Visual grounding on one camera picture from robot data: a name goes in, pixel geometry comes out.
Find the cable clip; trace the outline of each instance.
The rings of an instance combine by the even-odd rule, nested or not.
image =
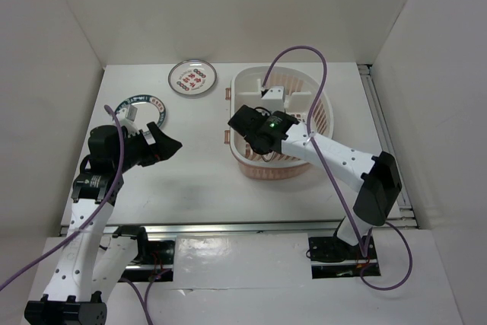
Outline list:
[[[316,135],[316,131],[311,131],[309,137],[307,138],[307,140],[303,143],[304,146],[306,146],[307,144],[310,143],[311,139]]]

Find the plate with red text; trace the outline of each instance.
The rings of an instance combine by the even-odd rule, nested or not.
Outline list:
[[[179,94],[205,93],[216,82],[213,66],[201,60],[188,60],[177,64],[169,73],[169,85]]]

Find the white enclosure wall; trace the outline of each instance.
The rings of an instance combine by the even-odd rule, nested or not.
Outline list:
[[[19,270],[21,265],[36,259],[43,252],[44,237],[0,238],[0,282]],[[36,274],[34,269],[26,272],[0,292],[0,323],[18,325],[24,314],[30,287]]]
[[[68,0],[103,64],[268,62],[310,44],[373,62],[405,0]],[[315,61],[309,53],[287,60]]]
[[[101,67],[65,0],[0,9],[0,237],[47,236],[59,229]]]
[[[487,0],[408,0],[373,76],[466,325],[485,323]]]

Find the white table surface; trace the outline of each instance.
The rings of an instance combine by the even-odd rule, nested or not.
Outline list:
[[[218,73],[216,86],[207,94],[191,99],[176,94],[167,83],[173,65],[107,66],[89,130],[110,123],[104,104],[115,109],[128,97],[150,94],[160,98],[167,108],[163,131],[183,143],[183,148],[169,161],[151,167],[134,167],[124,174],[125,185],[109,224],[342,219],[343,209],[324,171],[312,167],[290,180],[251,180],[240,172],[229,146],[224,145],[224,131],[229,129],[230,117],[230,101],[225,100],[224,90],[236,73],[255,65],[265,64],[214,64]],[[315,80],[321,79],[320,63],[281,65],[305,72]],[[333,106],[333,138],[378,155],[379,138],[357,65],[330,63],[325,91]],[[87,153],[85,141],[80,161]],[[340,187],[353,206],[356,193],[345,184],[341,183]],[[70,205],[68,199],[62,225],[69,223]],[[400,217],[400,212],[394,206],[390,218],[396,217]]]
[[[236,266],[231,270],[238,272],[240,282],[245,283],[245,279],[251,280],[257,276],[264,283],[259,283],[257,288],[232,288],[228,283],[235,282],[235,276],[226,276],[218,270],[209,271],[208,266],[201,268],[200,272],[197,272],[198,266],[193,266],[193,271],[185,276],[187,266],[179,267],[176,261],[175,282],[156,283],[152,286],[149,312],[155,324],[177,325],[460,325],[460,315],[431,232],[412,229],[403,233],[412,249],[413,271],[404,286],[391,292],[371,290],[359,278],[311,279],[309,262],[303,266],[296,260],[289,260],[294,263],[290,265],[289,274],[301,279],[300,282],[283,279],[279,281],[279,286],[275,286],[272,280],[274,277],[271,276],[266,288],[265,274],[271,270],[270,263],[264,263],[259,269],[255,265],[249,266],[248,258],[247,261],[239,260],[230,255],[221,256],[222,260],[229,266]],[[370,281],[375,285],[392,285],[406,273],[406,250],[399,236],[391,230],[375,232],[374,239],[382,276],[372,277]],[[45,250],[60,240],[59,237],[48,239]],[[287,256],[303,256],[305,251],[304,247],[300,252],[295,246],[295,243],[300,242],[300,237],[291,234],[288,240],[288,247],[294,248],[290,253],[285,250],[269,255],[269,248],[258,244],[243,250],[243,253],[252,255],[257,262],[274,260],[276,265],[284,268],[282,261]],[[200,253],[201,260],[206,260],[204,254]],[[39,265],[29,299],[40,298],[58,257],[59,254],[55,253]],[[203,284],[204,289],[197,283],[195,287],[188,288],[188,276]],[[147,283],[139,283],[137,286],[144,292]],[[107,306],[107,325],[145,323],[141,305],[134,291],[125,283],[116,285]],[[27,322],[23,320],[21,324],[27,325]]]

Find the robotic arm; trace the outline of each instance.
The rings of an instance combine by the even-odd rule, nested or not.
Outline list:
[[[372,226],[384,225],[402,189],[392,155],[382,151],[376,157],[323,135],[309,136],[304,123],[280,110],[264,116],[260,111],[244,105],[228,125],[242,135],[257,154],[266,155],[275,151],[322,167],[310,143],[310,137],[314,137],[333,175],[358,192],[352,217],[361,236],[367,234]],[[336,236],[352,246],[358,243],[348,218],[339,226]]]
[[[134,107],[130,108],[121,110],[119,118],[125,150],[123,173],[136,165],[146,167],[167,160],[182,147],[155,123],[147,125],[155,140],[149,145],[142,131],[137,131],[133,123]],[[115,179],[120,154],[117,128],[100,126],[91,130],[88,147],[90,154],[81,162],[79,175],[73,182],[68,230],[68,236],[76,231],[79,234],[62,249],[56,270],[40,301],[27,303],[24,316],[31,325],[105,324],[107,306],[103,301],[110,296],[127,264],[148,255],[145,229],[122,226],[113,234],[107,251],[95,265],[100,239],[123,179],[85,229],[80,227],[100,205]]]

